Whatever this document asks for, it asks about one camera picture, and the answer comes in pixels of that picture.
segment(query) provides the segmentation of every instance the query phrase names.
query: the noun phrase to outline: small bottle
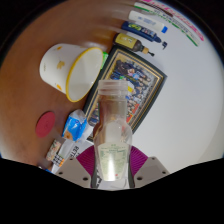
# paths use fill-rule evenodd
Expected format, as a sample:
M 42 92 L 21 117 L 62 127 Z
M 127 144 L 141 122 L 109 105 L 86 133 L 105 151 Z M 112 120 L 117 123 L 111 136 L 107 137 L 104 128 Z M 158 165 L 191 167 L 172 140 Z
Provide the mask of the small bottle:
M 104 181 L 122 179 L 128 167 L 132 129 L 126 122 L 127 94 L 127 81 L 99 81 L 100 121 L 93 130 L 93 141 L 98 171 Z
M 144 54 L 150 54 L 154 56 L 153 53 L 149 52 L 149 49 L 142 45 L 140 40 L 135 39 L 134 37 L 130 37 L 123 33 L 117 33 L 114 37 L 114 44 L 124 47 L 133 52 L 142 52 Z
M 135 22 L 139 22 L 139 23 L 143 24 L 143 26 L 145 26 L 149 29 L 161 31 L 162 33 L 166 33 L 166 31 L 168 30 L 168 28 L 163 23 L 161 23 L 147 15 L 144 15 L 142 13 L 135 12 L 133 10 L 129 13 L 128 18 L 129 18 L 129 20 L 133 20 Z
M 157 36 L 155 32 L 138 24 L 126 21 L 122 24 L 121 29 L 135 33 L 151 42 L 155 41 L 157 43 L 161 43 L 161 39 Z

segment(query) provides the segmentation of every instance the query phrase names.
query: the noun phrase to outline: wooden table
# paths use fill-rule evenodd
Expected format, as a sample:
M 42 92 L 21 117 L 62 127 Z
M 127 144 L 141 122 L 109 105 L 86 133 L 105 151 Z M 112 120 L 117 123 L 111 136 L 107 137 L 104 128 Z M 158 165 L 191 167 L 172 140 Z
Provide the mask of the wooden table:
M 0 144 L 3 158 L 48 167 L 46 154 L 60 138 L 70 112 L 85 104 L 42 81 L 39 65 L 57 43 L 98 46 L 109 52 L 135 1 L 75 0 L 61 3 L 32 21 L 6 55 L 0 70 Z M 53 111 L 56 122 L 45 138 L 35 133 L 39 117 Z

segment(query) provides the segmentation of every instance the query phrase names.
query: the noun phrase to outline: blue bottle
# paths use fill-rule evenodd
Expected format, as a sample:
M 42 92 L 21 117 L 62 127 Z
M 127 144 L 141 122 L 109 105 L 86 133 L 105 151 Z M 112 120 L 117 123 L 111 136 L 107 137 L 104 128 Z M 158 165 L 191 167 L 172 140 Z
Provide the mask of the blue bottle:
M 143 26 L 140 26 L 138 24 L 126 21 L 123 23 L 121 29 L 135 33 L 141 37 L 144 37 L 145 39 L 147 39 L 151 42 L 155 41 L 157 43 L 161 43 L 161 39 L 157 36 L 157 34 L 155 32 L 153 32 Z

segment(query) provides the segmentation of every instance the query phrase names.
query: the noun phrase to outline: package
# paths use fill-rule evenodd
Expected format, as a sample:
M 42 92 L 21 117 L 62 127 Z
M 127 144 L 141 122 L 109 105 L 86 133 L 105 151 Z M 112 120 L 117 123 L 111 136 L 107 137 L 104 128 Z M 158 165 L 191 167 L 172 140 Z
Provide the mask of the package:
M 65 124 L 62 137 L 74 142 L 84 143 L 93 131 L 82 110 L 72 112 Z

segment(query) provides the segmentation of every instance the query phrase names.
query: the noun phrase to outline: bottle cap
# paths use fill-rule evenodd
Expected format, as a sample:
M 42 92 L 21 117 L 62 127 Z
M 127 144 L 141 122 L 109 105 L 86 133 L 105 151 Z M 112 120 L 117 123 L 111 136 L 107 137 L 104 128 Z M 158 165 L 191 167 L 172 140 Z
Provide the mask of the bottle cap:
M 144 47 L 144 49 L 142 50 L 143 54 L 148 54 L 149 53 L 149 49 L 147 47 Z
M 159 37 L 156 37 L 155 42 L 161 43 L 161 39 Z
M 164 26 L 161 32 L 166 33 L 167 30 L 168 30 L 168 28 L 166 26 Z
M 163 45 L 163 47 L 164 47 L 164 48 L 163 48 L 163 50 L 164 50 L 164 49 L 166 48 L 166 46 L 167 46 L 167 42 L 163 42 L 162 45 Z
M 128 82 L 125 80 L 99 80 L 98 93 L 100 95 L 122 95 L 128 94 Z

